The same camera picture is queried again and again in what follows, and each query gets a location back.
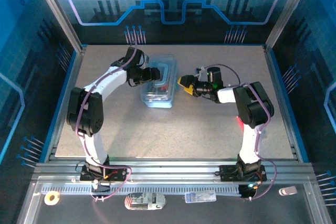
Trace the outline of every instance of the aluminum frame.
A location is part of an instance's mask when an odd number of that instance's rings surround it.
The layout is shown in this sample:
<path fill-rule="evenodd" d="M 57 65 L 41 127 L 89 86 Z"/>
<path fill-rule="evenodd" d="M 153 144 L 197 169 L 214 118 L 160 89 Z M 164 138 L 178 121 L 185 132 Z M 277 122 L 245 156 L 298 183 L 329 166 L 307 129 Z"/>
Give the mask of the aluminum frame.
<path fill-rule="evenodd" d="M 56 16 L 63 31 L 71 42 L 76 52 L 81 52 L 82 45 L 72 28 L 67 16 L 58 4 L 57 0 L 46 0 L 53 14 Z M 300 0 L 287 0 L 287 3 L 276 22 L 271 34 L 266 42 L 266 59 L 269 64 L 269 69 L 272 76 L 272 81 L 276 88 L 276 93 L 279 101 L 281 98 L 280 85 L 276 78 L 276 72 L 272 60 L 269 58 L 270 50 L 280 36 L 284 29 L 290 15 L 295 10 Z M 54 131 L 51 144 L 46 156 L 46 164 L 37 164 L 32 181 L 30 183 L 27 195 L 20 212 L 18 223 L 33 223 L 35 214 L 38 213 L 38 206 L 41 200 L 41 190 L 44 183 L 68 184 L 77 182 L 79 174 L 75 172 L 76 161 L 73 158 L 52 158 L 53 149 L 57 146 L 60 129 L 65 121 L 66 105 L 65 101 L 68 99 L 71 88 L 75 85 L 76 78 L 79 72 L 81 57 L 76 59 L 76 63 L 71 70 L 70 81 L 67 85 L 66 95 L 63 98 L 61 110 L 58 114 L 57 127 L 59 130 Z M 302 155 L 300 154 L 297 141 L 293 129 L 291 128 L 291 121 L 285 108 L 282 108 L 282 113 L 285 114 L 284 121 L 287 124 L 286 130 L 289 134 L 290 142 L 295 146 L 298 154 L 297 158 L 302 162 Z M 137 185 L 238 185 L 246 184 L 242 182 L 220 182 L 220 179 L 214 175 L 218 170 L 219 165 L 234 165 L 235 161 L 227 159 L 146 159 L 146 158 L 118 158 L 110 165 L 123 164 L 129 165 L 133 169 L 133 174 L 130 178 L 130 183 Z M 323 202 L 321 191 L 317 184 L 313 168 L 309 163 L 298 163 L 294 160 L 277 160 L 278 177 L 275 184 L 304 184 L 309 202 L 310 210 L 313 219 L 316 223 L 331 223 L 327 207 Z M 264 164 L 269 178 L 274 175 L 273 167 L 269 164 Z"/>
<path fill-rule="evenodd" d="M 69 39 L 72 47 L 77 53 L 81 52 L 82 44 L 73 29 L 68 17 L 65 15 L 62 7 L 58 3 L 58 0 L 46 0 L 51 11 L 53 12 L 54 16 L 56 17 L 57 21 L 61 25 L 62 30 L 64 31 L 65 35 Z"/>
<path fill-rule="evenodd" d="M 277 22 L 275 23 L 271 33 L 268 36 L 266 41 L 266 51 L 270 52 L 279 36 L 281 35 L 283 29 L 285 28 L 289 18 L 295 11 L 298 6 L 300 0 L 287 0 Z"/>

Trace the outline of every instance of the glass panel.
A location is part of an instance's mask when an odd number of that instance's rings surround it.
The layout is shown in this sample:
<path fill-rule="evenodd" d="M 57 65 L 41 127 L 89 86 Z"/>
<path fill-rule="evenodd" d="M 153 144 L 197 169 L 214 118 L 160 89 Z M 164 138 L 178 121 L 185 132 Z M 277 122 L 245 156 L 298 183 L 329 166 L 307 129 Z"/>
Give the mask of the glass panel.
<path fill-rule="evenodd" d="M 286 3 L 286 0 L 59 1 L 83 44 L 127 44 L 134 39 L 140 44 L 264 44 Z"/>
<path fill-rule="evenodd" d="M 274 53 L 309 161 L 317 174 L 335 176 L 336 0 L 301 0 Z"/>
<path fill-rule="evenodd" d="M 15 223 L 73 48 L 45 0 L 0 3 L 0 218 Z"/>

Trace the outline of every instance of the gray tabletop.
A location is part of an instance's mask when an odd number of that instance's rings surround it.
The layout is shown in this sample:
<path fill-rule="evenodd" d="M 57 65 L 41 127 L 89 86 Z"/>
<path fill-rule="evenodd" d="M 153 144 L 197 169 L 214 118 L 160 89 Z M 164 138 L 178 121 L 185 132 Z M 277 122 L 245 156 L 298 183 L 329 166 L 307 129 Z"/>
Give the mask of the gray tabletop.
<path fill-rule="evenodd" d="M 242 82 L 260 81 L 275 107 L 267 127 L 261 155 L 292 158 L 274 86 L 261 46 L 140 46 L 149 56 L 173 54 L 178 76 L 195 68 L 224 63 L 235 69 Z M 76 86 L 84 87 L 123 57 L 127 46 L 88 46 Z M 225 85 L 235 76 L 222 69 Z M 215 104 L 180 90 L 171 109 L 148 108 L 140 99 L 140 87 L 118 87 L 104 103 L 103 144 L 110 157 L 236 158 L 243 133 L 236 121 L 234 104 Z M 64 125 L 56 156 L 84 156 L 71 127 Z"/>
<path fill-rule="evenodd" d="M 47 206 L 40 200 L 35 224 L 309 224 L 313 223 L 302 186 L 298 194 L 280 196 L 274 186 L 264 197 L 253 202 L 241 198 L 217 196 L 216 202 L 186 204 L 182 195 L 166 196 L 162 210 L 136 211 L 124 206 L 125 196 L 113 196 L 95 202 L 89 195 L 61 195 L 59 203 Z"/>

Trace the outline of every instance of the small box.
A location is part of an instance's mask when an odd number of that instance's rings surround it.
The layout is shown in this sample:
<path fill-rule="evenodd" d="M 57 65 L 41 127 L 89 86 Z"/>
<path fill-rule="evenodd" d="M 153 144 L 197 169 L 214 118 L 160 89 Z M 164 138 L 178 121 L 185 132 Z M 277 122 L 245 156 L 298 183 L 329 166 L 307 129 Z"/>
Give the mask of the small box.
<path fill-rule="evenodd" d="M 177 62 L 173 55 L 150 56 L 148 67 L 158 68 L 160 80 L 141 87 L 141 100 L 150 108 L 171 108 L 176 87 Z"/>

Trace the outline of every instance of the tape roll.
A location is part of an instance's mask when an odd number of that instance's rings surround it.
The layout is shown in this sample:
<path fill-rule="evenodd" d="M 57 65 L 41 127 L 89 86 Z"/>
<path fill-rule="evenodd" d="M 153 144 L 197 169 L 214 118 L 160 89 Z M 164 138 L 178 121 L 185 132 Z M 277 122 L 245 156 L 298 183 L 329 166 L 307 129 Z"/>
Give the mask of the tape roll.
<path fill-rule="evenodd" d="M 54 206 L 59 202 L 59 192 L 49 191 L 44 197 L 44 203 L 48 206 Z"/>

